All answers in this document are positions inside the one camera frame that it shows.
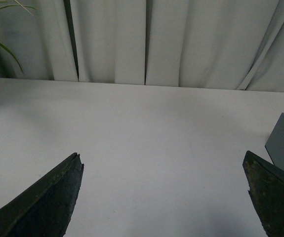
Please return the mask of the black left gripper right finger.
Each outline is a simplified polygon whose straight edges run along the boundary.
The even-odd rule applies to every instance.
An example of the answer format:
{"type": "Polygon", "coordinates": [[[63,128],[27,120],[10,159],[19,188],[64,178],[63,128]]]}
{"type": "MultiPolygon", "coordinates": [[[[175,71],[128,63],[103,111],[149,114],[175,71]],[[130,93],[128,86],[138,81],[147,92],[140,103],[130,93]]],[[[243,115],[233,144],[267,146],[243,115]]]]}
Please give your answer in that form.
{"type": "Polygon", "coordinates": [[[251,151],[243,160],[248,194],[269,237],[284,237],[284,171],[251,151]]]}

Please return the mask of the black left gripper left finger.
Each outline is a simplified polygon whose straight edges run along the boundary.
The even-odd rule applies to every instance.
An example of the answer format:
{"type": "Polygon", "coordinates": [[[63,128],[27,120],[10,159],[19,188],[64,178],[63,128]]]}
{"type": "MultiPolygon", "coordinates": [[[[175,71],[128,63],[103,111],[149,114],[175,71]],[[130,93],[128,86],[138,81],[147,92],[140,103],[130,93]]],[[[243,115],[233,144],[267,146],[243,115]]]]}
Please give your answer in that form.
{"type": "Polygon", "coordinates": [[[71,154],[0,209],[0,237],[62,237],[78,199],[84,171],[71,154]]]}

